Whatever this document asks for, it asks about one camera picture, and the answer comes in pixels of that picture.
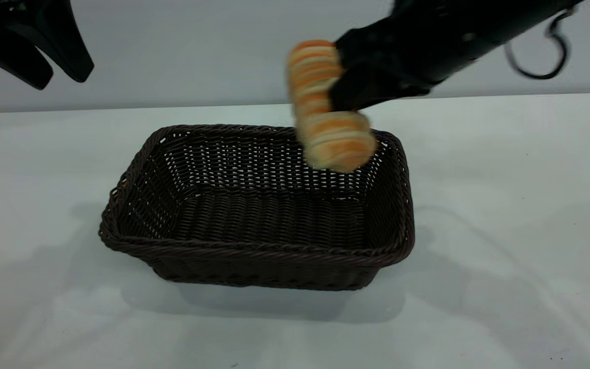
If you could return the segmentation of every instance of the woven pattern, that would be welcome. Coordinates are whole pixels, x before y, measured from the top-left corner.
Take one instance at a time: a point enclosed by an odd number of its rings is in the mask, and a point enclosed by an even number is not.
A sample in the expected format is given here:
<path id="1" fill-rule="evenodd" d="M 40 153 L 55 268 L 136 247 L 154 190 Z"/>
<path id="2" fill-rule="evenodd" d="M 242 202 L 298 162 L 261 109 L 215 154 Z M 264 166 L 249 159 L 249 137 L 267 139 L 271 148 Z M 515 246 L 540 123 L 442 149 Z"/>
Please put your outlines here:
<path id="1" fill-rule="evenodd" d="M 408 169 L 395 136 L 352 173 L 312 170 L 293 128 L 173 126 L 110 193 L 112 250 L 175 282 L 355 290 L 414 245 Z"/>

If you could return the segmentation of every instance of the wicker basket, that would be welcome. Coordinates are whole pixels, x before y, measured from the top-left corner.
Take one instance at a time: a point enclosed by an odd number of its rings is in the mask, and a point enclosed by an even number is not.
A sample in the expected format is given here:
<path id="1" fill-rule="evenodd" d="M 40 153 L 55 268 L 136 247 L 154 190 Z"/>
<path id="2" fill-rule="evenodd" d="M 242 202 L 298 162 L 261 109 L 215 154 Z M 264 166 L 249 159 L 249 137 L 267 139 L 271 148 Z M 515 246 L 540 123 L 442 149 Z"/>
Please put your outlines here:
<path id="1" fill-rule="evenodd" d="M 353 173 L 312 170 L 293 128 L 173 126 L 111 191 L 101 240 L 166 280 L 357 290 L 414 245 L 401 143 L 374 131 Z"/>

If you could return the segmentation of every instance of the cable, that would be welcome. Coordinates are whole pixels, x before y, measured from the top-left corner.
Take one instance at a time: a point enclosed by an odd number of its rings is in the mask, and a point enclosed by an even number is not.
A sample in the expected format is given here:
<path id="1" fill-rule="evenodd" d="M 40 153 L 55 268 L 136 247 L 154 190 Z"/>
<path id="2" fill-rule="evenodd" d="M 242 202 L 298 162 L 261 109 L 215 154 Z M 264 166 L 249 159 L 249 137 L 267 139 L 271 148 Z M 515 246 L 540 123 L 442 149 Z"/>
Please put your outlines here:
<path id="1" fill-rule="evenodd" d="M 559 51 L 561 52 L 559 63 L 555 67 L 555 70 L 548 74 L 534 74 L 531 72 L 527 72 L 526 70 L 523 70 L 520 66 L 518 66 L 518 62 L 516 61 L 516 58 L 513 54 L 513 49 L 511 49 L 511 44 L 507 43 L 504 45 L 504 47 L 507 60 L 509 61 L 511 68 L 513 68 L 516 72 L 524 75 L 525 77 L 529 77 L 532 79 L 553 79 L 554 77 L 557 77 L 557 75 L 559 75 L 559 73 L 561 73 L 561 71 L 566 66 L 568 57 L 571 53 L 571 48 L 569 47 L 566 37 L 564 37 L 564 35 L 560 33 L 561 21 L 575 14 L 575 11 L 576 7 L 569 7 L 568 9 L 566 9 L 564 13 L 560 14 L 557 18 L 555 18 L 552 21 L 552 23 L 550 23 L 550 26 L 548 27 L 545 33 L 546 37 L 554 40 L 557 46 L 559 46 Z"/>

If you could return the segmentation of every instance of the white table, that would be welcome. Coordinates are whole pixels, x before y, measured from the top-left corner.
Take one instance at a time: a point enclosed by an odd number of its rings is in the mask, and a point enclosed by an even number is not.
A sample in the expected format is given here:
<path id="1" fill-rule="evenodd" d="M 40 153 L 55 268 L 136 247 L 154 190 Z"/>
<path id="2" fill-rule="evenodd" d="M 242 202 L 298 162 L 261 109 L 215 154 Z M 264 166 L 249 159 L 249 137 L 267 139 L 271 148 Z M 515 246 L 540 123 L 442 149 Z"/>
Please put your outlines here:
<path id="1" fill-rule="evenodd" d="M 370 108 L 417 243 L 358 292 L 166 282 L 99 240 L 156 129 L 289 107 L 0 114 L 0 368 L 590 369 L 590 94 Z"/>

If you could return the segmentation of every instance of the basket rim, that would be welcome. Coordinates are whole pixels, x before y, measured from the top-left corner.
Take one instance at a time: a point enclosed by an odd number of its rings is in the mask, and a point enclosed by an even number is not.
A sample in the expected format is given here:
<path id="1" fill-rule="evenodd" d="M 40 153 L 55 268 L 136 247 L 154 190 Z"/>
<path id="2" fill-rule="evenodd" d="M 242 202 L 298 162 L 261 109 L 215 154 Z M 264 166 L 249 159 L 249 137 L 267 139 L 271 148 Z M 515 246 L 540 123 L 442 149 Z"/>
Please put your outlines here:
<path id="1" fill-rule="evenodd" d="M 410 194 L 410 183 L 408 177 L 400 172 L 400 182 L 405 189 L 402 199 L 402 222 L 407 223 L 407 215 L 410 217 L 410 226 L 412 229 L 408 232 L 408 239 L 403 232 L 398 232 L 391 242 L 386 243 L 379 248 L 322 248 L 315 245 L 299 245 L 296 243 L 272 243 L 272 242 L 228 242 L 228 241 L 203 241 L 203 240 L 177 240 L 174 238 L 144 238 L 137 236 L 122 236 L 118 229 L 119 213 L 122 210 L 123 203 L 126 203 L 128 196 L 131 194 L 133 186 L 129 183 L 135 183 L 141 175 L 140 169 L 148 160 L 150 154 L 154 151 L 166 135 L 179 133 L 180 131 L 197 131 L 206 129 L 207 131 L 219 131 L 221 135 L 229 134 L 230 131 L 238 130 L 246 133 L 265 133 L 271 131 L 276 135 L 293 135 L 293 127 L 275 127 L 275 126 L 249 126 L 249 125 L 176 125 L 167 126 L 157 129 L 150 135 L 143 144 L 138 153 L 134 156 L 129 167 L 121 175 L 117 186 L 109 194 L 109 202 L 101 215 L 101 224 L 99 235 L 101 240 L 109 248 L 119 252 L 136 256 L 164 256 L 164 257 L 230 257 L 234 259 L 251 258 L 269 259 L 269 261 L 288 261 L 312 263 L 320 262 L 324 264 L 351 264 L 355 266 L 366 267 L 384 267 L 402 261 L 410 254 L 415 242 L 413 203 Z M 378 131 L 372 129 L 377 138 L 387 139 L 392 143 L 399 145 L 400 159 L 403 164 L 407 165 L 406 155 L 401 148 L 401 142 L 396 136 L 387 131 Z"/>

